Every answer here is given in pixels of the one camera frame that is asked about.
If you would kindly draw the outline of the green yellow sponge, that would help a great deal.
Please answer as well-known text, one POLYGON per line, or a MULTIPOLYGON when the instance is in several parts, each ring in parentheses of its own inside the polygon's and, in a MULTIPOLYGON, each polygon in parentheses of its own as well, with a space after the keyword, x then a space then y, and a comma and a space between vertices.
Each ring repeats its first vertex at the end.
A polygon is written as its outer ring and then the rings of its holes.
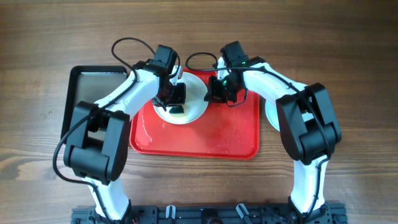
POLYGON ((170 114, 184 114, 184 108, 182 105, 172 106, 169 110, 170 114))

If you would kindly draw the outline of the white round plate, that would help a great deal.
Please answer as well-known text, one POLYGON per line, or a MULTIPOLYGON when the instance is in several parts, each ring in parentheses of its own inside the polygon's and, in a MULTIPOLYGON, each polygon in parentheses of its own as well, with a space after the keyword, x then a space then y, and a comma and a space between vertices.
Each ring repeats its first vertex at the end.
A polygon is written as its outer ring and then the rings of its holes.
POLYGON ((182 105, 182 113, 171 113, 171 106, 164 111, 161 107, 154 106, 155 112, 166 122, 171 124, 188 124, 198 119, 206 110, 208 102, 204 100, 207 93, 205 83, 196 75, 183 72, 177 83, 186 85, 185 103, 182 105))

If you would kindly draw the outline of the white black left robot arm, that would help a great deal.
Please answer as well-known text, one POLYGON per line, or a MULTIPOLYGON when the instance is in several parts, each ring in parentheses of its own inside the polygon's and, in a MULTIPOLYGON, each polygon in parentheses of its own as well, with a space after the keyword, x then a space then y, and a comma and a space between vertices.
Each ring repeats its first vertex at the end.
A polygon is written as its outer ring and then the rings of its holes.
POLYGON ((131 119, 151 99, 182 76, 181 66, 138 62, 131 74, 108 96, 66 109, 62 138, 64 164, 77 184, 88 185, 96 200, 89 219, 102 223, 132 223, 134 214, 120 175, 127 160, 131 119))

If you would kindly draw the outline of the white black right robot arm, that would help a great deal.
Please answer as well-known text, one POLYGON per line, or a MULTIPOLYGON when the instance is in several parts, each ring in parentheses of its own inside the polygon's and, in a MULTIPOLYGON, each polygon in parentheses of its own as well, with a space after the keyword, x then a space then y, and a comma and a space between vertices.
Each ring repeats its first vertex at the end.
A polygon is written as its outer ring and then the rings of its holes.
POLYGON ((212 69, 217 75, 210 79, 207 101, 226 103, 231 93, 240 90, 265 99, 267 119, 294 161, 289 203, 300 221, 315 218, 325 205, 327 164, 342 138, 327 89, 320 83, 293 81, 260 57, 222 56, 212 69))

